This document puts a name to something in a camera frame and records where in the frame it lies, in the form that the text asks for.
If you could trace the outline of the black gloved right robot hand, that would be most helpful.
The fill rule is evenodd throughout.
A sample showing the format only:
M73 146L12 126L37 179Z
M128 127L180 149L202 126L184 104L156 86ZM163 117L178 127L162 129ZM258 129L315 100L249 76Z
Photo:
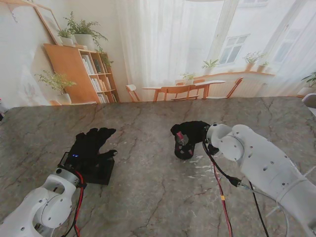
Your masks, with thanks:
M188 139L190 143L196 144L203 141L205 128L209 127L210 125L203 121L187 121L173 125L171 133L180 140Z

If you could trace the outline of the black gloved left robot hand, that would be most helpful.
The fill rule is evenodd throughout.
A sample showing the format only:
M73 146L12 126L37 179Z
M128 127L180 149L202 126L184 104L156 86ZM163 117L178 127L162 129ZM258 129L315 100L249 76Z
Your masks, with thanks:
M100 148L106 141L116 132L114 128L102 127L92 128L87 133L79 133L76 135L76 140L71 147L65 165L70 165L72 168L91 168L100 166L106 160L113 158L118 152L117 150L109 150L105 153L100 153Z

